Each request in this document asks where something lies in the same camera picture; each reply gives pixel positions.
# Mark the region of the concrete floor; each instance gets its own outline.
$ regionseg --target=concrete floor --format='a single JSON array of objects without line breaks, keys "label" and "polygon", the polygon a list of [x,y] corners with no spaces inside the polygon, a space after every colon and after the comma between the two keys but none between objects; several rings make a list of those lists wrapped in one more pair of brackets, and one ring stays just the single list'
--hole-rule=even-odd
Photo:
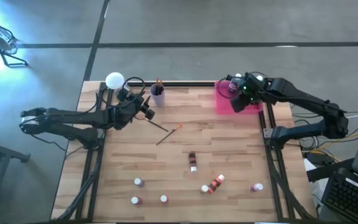
[{"label": "concrete floor", "polygon": [[[91,44],[103,2],[0,0],[0,25],[24,44]],[[100,42],[358,42],[358,1],[116,0],[109,4]],[[39,106],[74,110],[90,52],[19,49],[27,68],[7,68],[0,60],[0,145],[32,154],[27,164],[9,165],[0,223],[48,220],[64,153],[23,134],[19,115]],[[104,80],[113,71],[145,80],[216,80],[254,70],[287,78],[349,116],[358,114],[358,47],[98,49],[90,80]],[[293,113],[312,115],[297,106]],[[349,130],[356,127],[358,118],[352,118]],[[61,137],[42,137],[67,145]],[[358,141],[329,149],[347,159],[357,148]]]}]

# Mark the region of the white cap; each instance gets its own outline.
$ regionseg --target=white cap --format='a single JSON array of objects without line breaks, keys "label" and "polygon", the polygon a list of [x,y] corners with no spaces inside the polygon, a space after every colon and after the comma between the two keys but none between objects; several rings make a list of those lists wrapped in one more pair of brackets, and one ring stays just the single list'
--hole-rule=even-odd
[{"label": "white cap", "polygon": [[221,175],[219,175],[219,177],[218,177],[219,179],[221,179],[222,181],[224,181],[224,176],[221,174]]},{"label": "white cap", "polygon": [[254,185],[254,188],[255,188],[256,190],[263,190],[263,189],[264,189],[264,186],[263,186],[262,184],[255,184],[255,185]]},{"label": "white cap", "polygon": [[207,185],[202,185],[201,186],[201,191],[202,192],[208,192],[208,186]]},{"label": "white cap", "polygon": [[106,85],[109,89],[117,90],[122,87],[125,79],[124,76],[119,72],[112,72],[106,77]]},{"label": "white cap", "polygon": [[161,202],[167,202],[168,197],[166,195],[161,195],[160,200],[161,200]]},{"label": "white cap", "polygon": [[136,205],[137,203],[139,203],[139,198],[137,198],[137,197],[132,197],[132,198],[131,198],[131,202],[132,202],[134,205]]},{"label": "white cap", "polygon": [[257,78],[259,81],[263,81],[263,80],[264,80],[264,77],[263,77],[262,75],[258,75],[256,78]]},{"label": "white cap", "polygon": [[134,183],[136,185],[142,184],[142,180],[140,178],[135,178]]}]

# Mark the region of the pink box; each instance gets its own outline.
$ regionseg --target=pink box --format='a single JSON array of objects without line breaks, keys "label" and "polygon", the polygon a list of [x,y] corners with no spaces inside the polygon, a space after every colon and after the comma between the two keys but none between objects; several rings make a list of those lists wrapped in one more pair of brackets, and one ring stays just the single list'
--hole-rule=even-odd
[{"label": "pink box", "polygon": [[[230,104],[230,99],[226,99],[218,93],[218,81],[215,82],[215,111],[216,114],[257,114],[259,111],[262,111],[264,108],[263,103],[258,105],[249,105],[240,113],[235,113]],[[229,94],[229,84],[230,81],[221,81],[219,84],[219,90],[225,96],[230,96]]]}]

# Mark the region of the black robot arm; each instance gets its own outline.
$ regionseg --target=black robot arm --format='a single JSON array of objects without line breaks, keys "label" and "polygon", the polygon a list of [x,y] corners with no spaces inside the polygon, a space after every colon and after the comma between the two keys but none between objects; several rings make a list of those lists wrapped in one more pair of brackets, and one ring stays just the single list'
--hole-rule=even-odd
[{"label": "black robot arm", "polygon": [[278,126],[265,130],[265,136],[274,149],[283,149],[290,139],[323,135],[329,139],[344,138],[347,135],[348,120],[345,111],[329,100],[322,100],[298,90],[284,78],[265,78],[246,73],[239,80],[237,95],[231,100],[233,110],[238,113],[250,103],[260,101],[271,103],[290,102],[323,117],[316,124],[308,124],[295,128]]},{"label": "black robot arm", "polygon": [[[98,130],[114,128],[121,130],[132,122],[134,116],[143,112],[147,119],[154,117],[154,111],[149,109],[149,99],[143,99],[144,91],[139,94],[124,94],[125,97],[114,106],[94,112],[77,112],[58,110],[56,108],[35,108],[21,113],[22,123],[19,125],[26,134],[51,133],[63,136],[69,140],[77,139],[85,149],[99,147]],[[80,129],[71,124],[88,124],[92,128]]]}]

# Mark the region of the wooden table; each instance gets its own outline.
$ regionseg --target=wooden table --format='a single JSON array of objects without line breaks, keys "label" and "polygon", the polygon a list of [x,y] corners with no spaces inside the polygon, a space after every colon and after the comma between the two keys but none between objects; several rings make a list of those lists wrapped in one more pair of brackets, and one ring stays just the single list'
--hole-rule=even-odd
[{"label": "wooden table", "polygon": [[[84,82],[78,111],[90,108],[100,82]],[[167,132],[147,121],[134,120],[123,130],[106,133],[94,222],[251,222],[276,221],[275,207],[257,114],[216,115],[212,87],[167,87],[166,107],[156,108],[153,121],[166,129],[183,127],[156,146]],[[288,103],[273,107],[277,125],[293,126]],[[73,141],[68,152],[80,146]],[[188,153],[196,152],[197,172],[190,172]],[[52,218],[58,217],[78,193],[86,151],[64,163]],[[315,215],[300,150],[283,150],[291,191]],[[214,194],[200,194],[219,174],[225,176]],[[145,181],[143,188],[134,179]],[[262,183],[261,192],[249,187]],[[169,203],[160,203],[161,195]],[[143,198],[141,206],[131,197]],[[280,194],[283,209],[285,199]],[[88,209],[89,197],[84,211]]]}]

